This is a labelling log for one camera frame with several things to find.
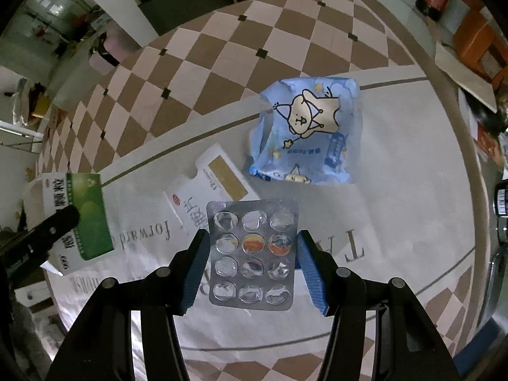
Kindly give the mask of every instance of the blister pack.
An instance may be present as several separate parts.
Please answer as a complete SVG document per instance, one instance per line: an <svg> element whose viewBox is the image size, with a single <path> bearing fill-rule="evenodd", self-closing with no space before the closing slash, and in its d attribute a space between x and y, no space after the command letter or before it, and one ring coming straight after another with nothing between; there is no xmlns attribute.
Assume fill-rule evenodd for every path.
<svg viewBox="0 0 508 381"><path fill-rule="evenodd" d="M209 202L210 302L285 311L293 304L298 202Z"/></svg>

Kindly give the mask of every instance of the cartoon cat print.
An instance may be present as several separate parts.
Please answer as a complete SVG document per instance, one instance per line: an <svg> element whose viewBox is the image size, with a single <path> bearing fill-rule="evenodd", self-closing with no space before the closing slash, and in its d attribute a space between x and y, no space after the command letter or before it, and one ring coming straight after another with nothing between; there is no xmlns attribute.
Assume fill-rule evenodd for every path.
<svg viewBox="0 0 508 381"><path fill-rule="evenodd" d="M304 89L291 104L276 104L274 110L288 121L289 131L300 138L308 138L316 131L335 133L339 124L334 115L340 109L340 102L338 97L332 97L329 88L327 92L329 95L325 97L316 97ZM284 149L293 143L292 139L285 140Z"/></svg>
<svg viewBox="0 0 508 381"><path fill-rule="evenodd" d="M300 167L296 164L294 168L291 169L291 172L287 173L284 176L284 180L291 180L292 182L297 183L310 183L311 180L300 174Z"/></svg>

